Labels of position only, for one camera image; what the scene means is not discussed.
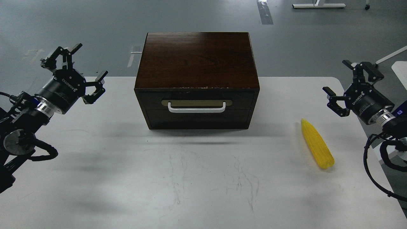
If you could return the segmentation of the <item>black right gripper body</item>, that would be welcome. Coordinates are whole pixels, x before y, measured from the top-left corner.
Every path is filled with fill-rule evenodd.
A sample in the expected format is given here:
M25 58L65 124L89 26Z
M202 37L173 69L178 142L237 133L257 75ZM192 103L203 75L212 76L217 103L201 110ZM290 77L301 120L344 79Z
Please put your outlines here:
M372 117L379 111L391 111L395 106L371 84L351 84L344 96L350 97L345 101L345 106L367 125L375 122Z

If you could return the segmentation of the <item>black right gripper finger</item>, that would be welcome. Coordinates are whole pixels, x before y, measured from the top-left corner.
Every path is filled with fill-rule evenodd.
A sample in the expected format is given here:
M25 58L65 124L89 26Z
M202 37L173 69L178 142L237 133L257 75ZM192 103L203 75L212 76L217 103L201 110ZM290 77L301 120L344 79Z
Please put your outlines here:
M360 63L351 63L349 60L343 60L342 63L352 70L352 82L355 85L366 83L364 72L368 74L368 82L375 84L384 79L384 75L378 68L368 61Z
M338 101L349 101L352 99L350 96L337 96L336 93L330 87L323 87L322 90L327 93L327 107L330 108L335 114L340 117L349 116L350 109L349 108L342 108L337 103Z

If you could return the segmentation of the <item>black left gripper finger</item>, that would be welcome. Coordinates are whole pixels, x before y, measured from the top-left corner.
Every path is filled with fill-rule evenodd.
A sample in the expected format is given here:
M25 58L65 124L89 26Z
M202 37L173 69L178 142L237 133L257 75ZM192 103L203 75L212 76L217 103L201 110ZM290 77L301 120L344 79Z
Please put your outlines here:
M94 87L95 91L92 94L86 94L82 97L84 104L93 104L100 96L105 93L103 87L104 78L108 75L108 71L101 72L98 77L92 82L85 82L84 87Z
M76 44L70 51L67 48L57 47L56 50L45 59L41 59L41 67L49 71L57 70L57 58L62 56L63 64L62 70L72 71L73 62L72 56L83 46L82 43Z

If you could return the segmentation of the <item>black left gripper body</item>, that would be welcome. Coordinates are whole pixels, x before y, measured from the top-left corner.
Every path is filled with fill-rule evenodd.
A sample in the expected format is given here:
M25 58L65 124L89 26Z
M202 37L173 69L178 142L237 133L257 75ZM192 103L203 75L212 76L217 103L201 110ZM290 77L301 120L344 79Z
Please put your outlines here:
M67 113L79 97L85 94L85 78L76 70L59 69L54 76L35 93L35 97L47 100L57 107L60 114Z

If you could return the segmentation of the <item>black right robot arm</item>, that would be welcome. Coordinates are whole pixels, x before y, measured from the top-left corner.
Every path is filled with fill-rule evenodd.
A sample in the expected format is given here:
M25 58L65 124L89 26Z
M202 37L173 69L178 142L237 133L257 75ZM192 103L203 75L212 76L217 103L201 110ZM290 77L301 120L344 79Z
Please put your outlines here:
M349 116L350 112L353 112L366 125L378 123L381 126L382 132L370 135L366 142L363 153L364 168L372 183L388 197L406 202L406 197L395 194L379 185L372 177L367 164L369 147L372 142L381 138L383 142L379 152L384 164L393 170L406 172L405 166L391 162L387 150L388 146L391 145L397 151L406 152L406 115L392 114L394 103L374 87L375 83L384 78L377 67L367 61L351 63L349 60L343 60L342 63L352 70L352 84L342 96L336 95L330 87L323 87L323 91L327 93L327 107L338 116Z

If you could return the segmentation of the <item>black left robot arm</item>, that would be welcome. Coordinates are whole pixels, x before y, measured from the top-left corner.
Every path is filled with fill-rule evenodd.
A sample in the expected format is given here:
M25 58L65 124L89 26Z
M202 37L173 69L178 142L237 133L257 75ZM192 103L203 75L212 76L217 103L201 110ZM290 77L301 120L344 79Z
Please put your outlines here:
M81 47L81 43L71 50L59 46L45 59L41 59L41 67L51 71L52 78L35 95L24 91L18 95L1 92L12 104L9 111L1 109L1 192L13 186L16 181L13 173L27 160L46 161L58 156L52 145L35 136L55 113L67 113L80 98L85 104L93 104L105 93L103 84L108 71L101 72L94 81L87 82L74 69L72 56Z

